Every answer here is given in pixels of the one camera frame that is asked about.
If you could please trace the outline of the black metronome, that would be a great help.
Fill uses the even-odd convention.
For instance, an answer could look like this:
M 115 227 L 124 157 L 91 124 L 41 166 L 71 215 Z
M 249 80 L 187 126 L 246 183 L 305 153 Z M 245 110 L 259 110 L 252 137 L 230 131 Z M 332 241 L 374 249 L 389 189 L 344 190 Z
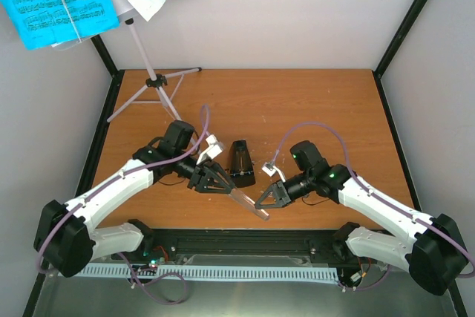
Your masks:
M 229 176 L 238 188 L 256 184 L 254 166 L 245 140 L 235 140 L 232 143 L 229 156 Z

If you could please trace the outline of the clear plastic metronome cover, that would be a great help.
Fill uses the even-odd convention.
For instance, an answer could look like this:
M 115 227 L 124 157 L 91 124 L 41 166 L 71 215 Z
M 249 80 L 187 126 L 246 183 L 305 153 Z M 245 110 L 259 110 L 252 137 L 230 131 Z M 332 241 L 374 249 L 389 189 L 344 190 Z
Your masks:
M 264 209 L 257 209 L 255 207 L 255 202 L 253 201 L 253 199 L 247 196 L 240 189 L 233 188 L 230 193 L 228 193 L 228 196 L 230 196 L 230 198 L 233 199 L 234 202 L 240 204 L 244 209 L 259 217 L 261 220 L 269 220 L 269 213 Z

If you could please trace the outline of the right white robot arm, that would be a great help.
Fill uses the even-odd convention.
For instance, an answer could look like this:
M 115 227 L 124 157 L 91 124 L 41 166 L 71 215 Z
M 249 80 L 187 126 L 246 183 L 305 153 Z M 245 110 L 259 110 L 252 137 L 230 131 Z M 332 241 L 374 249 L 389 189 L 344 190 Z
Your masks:
M 443 295 L 468 265 L 462 235 L 449 216 L 419 212 L 375 189 L 346 166 L 330 166 L 308 140 L 295 144 L 290 153 L 300 174 L 274 182 L 257 200 L 256 209 L 284 208 L 312 192 L 351 208 L 386 232 L 346 223 L 335 235 L 335 251 L 342 258 L 354 255 L 397 267 L 433 295 Z

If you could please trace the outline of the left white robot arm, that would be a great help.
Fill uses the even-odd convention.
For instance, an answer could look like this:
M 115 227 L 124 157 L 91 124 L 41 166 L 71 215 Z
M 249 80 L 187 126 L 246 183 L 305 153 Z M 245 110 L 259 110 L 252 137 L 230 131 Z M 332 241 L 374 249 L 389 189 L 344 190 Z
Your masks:
M 212 135 L 205 135 L 208 148 L 198 158 L 187 151 L 194 127 L 180 120 L 165 134 L 138 149 L 115 174 L 82 195 L 59 203 L 52 200 L 40 215 L 34 249 L 63 276 L 81 272 L 90 261 L 118 252 L 138 259 L 154 251 L 152 231 L 139 220 L 100 228 L 99 224 L 129 198 L 175 173 L 199 193 L 228 195 L 235 188 L 230 176 L 214 158 L 222 150 Z

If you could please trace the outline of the green led circuit board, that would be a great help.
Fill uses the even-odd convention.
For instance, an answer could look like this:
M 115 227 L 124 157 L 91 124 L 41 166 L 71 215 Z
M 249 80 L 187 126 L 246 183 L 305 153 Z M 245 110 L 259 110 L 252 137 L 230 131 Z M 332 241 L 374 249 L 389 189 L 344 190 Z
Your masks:
M 151 269 L 169 261 L 168 252 L 163 246 L 154 247 L 145 257 L 148 259 L 147 265 Z

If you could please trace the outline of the blue sheet music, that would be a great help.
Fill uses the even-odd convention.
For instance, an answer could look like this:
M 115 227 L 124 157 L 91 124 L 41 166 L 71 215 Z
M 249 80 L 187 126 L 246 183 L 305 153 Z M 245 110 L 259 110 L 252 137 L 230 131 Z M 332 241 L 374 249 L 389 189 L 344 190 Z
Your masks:
M 1 0 L 28 50 L 81 42 L 119 26 L 112 0 Z

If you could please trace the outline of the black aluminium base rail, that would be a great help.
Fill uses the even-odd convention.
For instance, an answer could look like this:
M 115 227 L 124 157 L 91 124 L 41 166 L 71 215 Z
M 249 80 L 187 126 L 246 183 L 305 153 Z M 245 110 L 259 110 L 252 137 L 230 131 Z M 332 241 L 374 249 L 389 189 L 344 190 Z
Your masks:
M 156 246 L 163 246 L 170 260 L 176 254 L 194 255 L 308 255 L 317 264 L 354 264 L 357 258 L 342 258 L 334 249 L 337 231 L 278 232 L 240 230 L 151 229 L 149 251 L 125 252 L 134 261 L 144 261 Z

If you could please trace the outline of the black frame post left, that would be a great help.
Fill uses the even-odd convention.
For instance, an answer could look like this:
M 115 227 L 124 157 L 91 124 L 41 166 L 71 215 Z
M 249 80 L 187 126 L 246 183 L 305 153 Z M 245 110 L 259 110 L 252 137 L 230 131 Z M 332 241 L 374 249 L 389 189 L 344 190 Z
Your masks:
M 99 57 L 102 60 L 102 63 L 104 64 L 107 72 L 111 76 L 111 84 L 105 100 L 105 107 L 112 110 L 115 108 L 125 71 L 119 70 L 118 67 L 115 65 L 112 56 L 110 55 L 100 35 L 93 36 L 91 38 L 91 41 L 97 53 L 99 54 Z

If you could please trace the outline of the black frame post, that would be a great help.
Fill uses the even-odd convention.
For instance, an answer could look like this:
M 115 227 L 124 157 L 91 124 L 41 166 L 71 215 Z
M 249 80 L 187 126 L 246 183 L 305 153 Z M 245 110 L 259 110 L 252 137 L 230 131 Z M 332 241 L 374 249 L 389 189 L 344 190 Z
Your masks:
M 105 107 L 112 110 L 115 108 L 125 71 L 119 70 L 118 67 L 115 65 L 112 56 L 110 55 L 100 35 L 93 36 L 91 38 L 91 41 L 97 53 L 99 54 L 99 57 L 102 60 L 102 63 L 104 64 L 107 72 L 111 76 L 111 84 L 105 100 Z
M 413 0 L 410 7 L 408 8 L 404 18 L 402 19 L 399 27 L 393 35 L 387 49 L 385 50 L 383 56 L 381 57 L 379 63 L 376 66 L 376 69 L 373 71 L 375 80 L 381 81 L 384 73 L 389 68 L 390 63 L 393 61 L 398 50 L 402 46 L 406 36 L 409 34 L 411 28 L 414 26 L 416 20 L 427 4 L 428 0 Z

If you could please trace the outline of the black frame post right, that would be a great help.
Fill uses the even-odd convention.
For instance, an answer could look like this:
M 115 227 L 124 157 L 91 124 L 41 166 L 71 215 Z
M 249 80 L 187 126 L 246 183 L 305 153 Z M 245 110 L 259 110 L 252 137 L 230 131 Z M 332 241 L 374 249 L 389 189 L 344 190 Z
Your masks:
M 376 69 L 373 71 L 375 80 L 381 81 L 384 73 L 389 68 L 390 63 L 393 61 L 398 50 L 402 46 L 406 36 L 409 34 L 411 28 L 414 26 L 416 20 L 427 4 L 428 0 L 413 0 L 410 7 L 408 8 L 404 18 L 402 19 L 399 27 L 393 35 L 387 49 L 385 50 L 383 56 L 381 57 L 379 63 L 376 66 Z

